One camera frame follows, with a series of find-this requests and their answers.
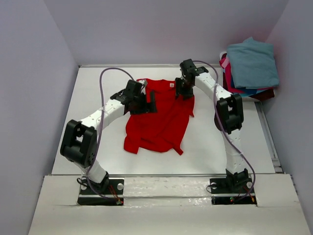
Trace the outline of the red t shirt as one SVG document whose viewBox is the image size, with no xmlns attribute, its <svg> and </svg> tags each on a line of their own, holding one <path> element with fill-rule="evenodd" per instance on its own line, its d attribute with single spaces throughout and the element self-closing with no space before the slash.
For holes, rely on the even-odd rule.
<svg viewBox="0 0 313 235">
<path fill-rule="evenodd" d="M 195 97 L 176 97 L 176 85 L 169 80 L 146 78 L 145 92 L 155 92 L 156 113 L 131 115 L 126 124 L 124 150 L 138 153 L 140 148 L 163 153 L 171 149 L 183 154 L 180 145 L 189 118 L 194 116 Z"/>
</svg>

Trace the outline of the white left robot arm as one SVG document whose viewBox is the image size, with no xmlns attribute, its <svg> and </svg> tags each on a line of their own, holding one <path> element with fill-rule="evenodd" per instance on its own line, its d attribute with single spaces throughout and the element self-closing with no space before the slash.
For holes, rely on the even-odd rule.
<svg viewBox="0 0 313 235">
<path fill-rule="evenodd" d="M 145 94 L 146 79 L 129 80 L 126 88 L 113 94 L 109 100 L 88 117 L 66 124 L 60 154 L 77 165 L 86 177 L 89 187 L 103 194 L 108 189 L 109 174 L 96 159 L 101 132 L 113 121 L 124 116 L 155 113 L 155 93 Z"/>
</svg>

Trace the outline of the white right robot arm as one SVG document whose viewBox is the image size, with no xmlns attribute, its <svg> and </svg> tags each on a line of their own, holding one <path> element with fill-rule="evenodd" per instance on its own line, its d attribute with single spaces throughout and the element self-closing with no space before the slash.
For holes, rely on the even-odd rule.
<svg viewBox="0 0 313 235">
<path fill-rule="evenodd" d="M 213 194 L 241 194 L 242 188 L 251 181 L 248 163 L 241 149 L 241 128 L 244 122 L 243 101 L 213 78 L 206 67 L 196 67 L 192 59 L 180 63 L 181 77 L 175 79 L 176 97 L 191 98 L 193 88 L 203 91 L 214 104 L 214 122 L 220 131 L 226 152 L 226 176 L 212 178 L 208 185 Z"/>
</svg>

